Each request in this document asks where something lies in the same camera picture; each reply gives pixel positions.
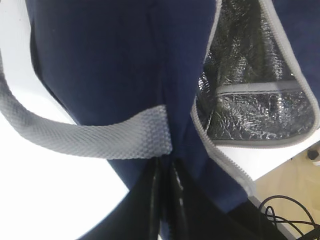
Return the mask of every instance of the zipper trim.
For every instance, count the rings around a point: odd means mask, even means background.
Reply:
[[[228,86],[220,86],[215,90],[217,97],[224,95],[257,95],[257,94],[278,94],[288,92],[301,92],[301,87],[296,80],[243,83]]]
[[[215,161],[225,172],[233,177],[234,180],[236,180],[243,187],[248,196],[253,196],[256,192],[254,180],[235,161],[218,149],[212,140],[207,136],[201,125],[196,106],[196,100],[194,100],[191,110],[191,118],[209,157]]]
[[[222,0],[216,0],[214,20],[213,20],[213,25],[211,28],[208,44],[206,46],[205,56],[208,55],[212,41],[214,40],[214,36],[215,36],[216,30],[217,30],[217,26],[218,26],[218,22],[219,22],[219,18],[220,18],[221,7],[222,7]]]
[[[294,55],[290,42],[279,20],[279,17],[276,13],[276,10],[274,8],[272,1],[259,0],[259,4],[261,7],[261,11],[263,12],[263,14],[265,14],[265,17],[267,18],[267,21],[270,24],[270,28],[273,33],[274,39],[278,44],[278,47],[280,49],[280,52],[283,55],[285,62],[288,64],[288,67],[290,68],[291,72],[295,76],[297,82],[299,83],[303,92],[308,98],[314,113],[314,123],[312,128],[307,134],[301,136],[299,139],[294,138],[294,141],[290,141],[282,145],[278,144],[273,146],[274,148],[289,147],[289,146],[303,142],[317,130],[320,124],[319,104],[310,86],[308,85],[308,82],[305,76],[301,71],[299,63]],[[214,17],[214,23],[213,23],[209,41],[208,41],[207,54],[209,52],[211,43],[213,41],[216,29],[217,29],[217,25],[220,18],[221,6],[222,6],[222,0],[218,0],[216,4],[216,15]],[[191,118],[209,157],[212,160],[214,160],[224,171],[230,174],[243,187],[243,189],[246,191],[248,196],[253,196],[256,191],[255,183],[253,179],[236,162],[234,162],[231,158],[229,158],[221,150],[219,150],[217,146],[214,144],[214,142],[208,137],[205,130],[203,129],[197,113],[196,100],[197,99],[195,98],[192,106]],[[241,148],[241,146],[236,146],[232,144],[226,144],[226,146]]]
[[[308,133],[301,134],[298,136],[293,136],[287,139],[278,139],[278,140],[223,140],[223,139],[214,139],[211,140],[212,144],[217,144],[221,147],[233,147],[233,148],[253,148],[253,149],[278,149],[291,147],[296,144],[299,144],[306,139],[308,139],[320,126],[320,109],[319,103],[313,94],[305,76],[303,75],[299,63],[295,57],[295,54],[291,48],[288,37],[285,33],[285,30],[280,22],[280,19],[276,13],[275,7],[272,3],[272,0],[258,0],[261,8],[261,13],[265,15],[274,39],[280,49],[280,52],[283,56],[283,59],[287,63],[289,69],[293,73],[296,81],[304,92],[305,96],[310,102],[310,105],[313,109],[314,114],[314,123],[312,128]]]

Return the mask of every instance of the navy fabric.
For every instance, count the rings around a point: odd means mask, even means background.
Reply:
[[[273,4],[301,70],[320,103],[320,3],[274,0]]]
[[[214,0],[27,0],[33,64],[81,125],[119,123],[166,104],[173,152],[223,211],[247,199],[212,161],[190,118]],[[113,160],[129,189],[146,160]]]

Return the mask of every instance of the black object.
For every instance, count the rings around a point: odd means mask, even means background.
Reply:
[[[220,211],[200,190],[181,160],[170,170],[172,239],[174,240],[259,240]]]
[[[122,202],[79,240],[157,240],[161,176],[159,159],[150,159]]]
[[[310,160],[315,160],[319,156],[319,153],[317,150],[308,150],[307,156]]]

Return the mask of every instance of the white surface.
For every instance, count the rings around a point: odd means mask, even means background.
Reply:
[[[318,141],[320,129],[307,140],[290,147],[254,149],[221,146],[219,149],[242,167],[253,180],[257,180]]]
[[[13,94],[38,115],[72,123],[35,76],[29,37],[24,0],[2,0],[0,49]],[[17,135],[2,115],[0,133],[0,239],[75,239],[128,192],[103,159],[66,156],[35,146]],[[319,140],[318,130],[287,148],[220,149],[256,180]]]

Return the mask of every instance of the silver foil lining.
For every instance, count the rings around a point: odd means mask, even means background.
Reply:
[[[213,140],[279,140],[307,133],[314,115],[301,89],[219,95],[224,86],[296,81],[259,1],[222,0],[198,81],[197,112]]]

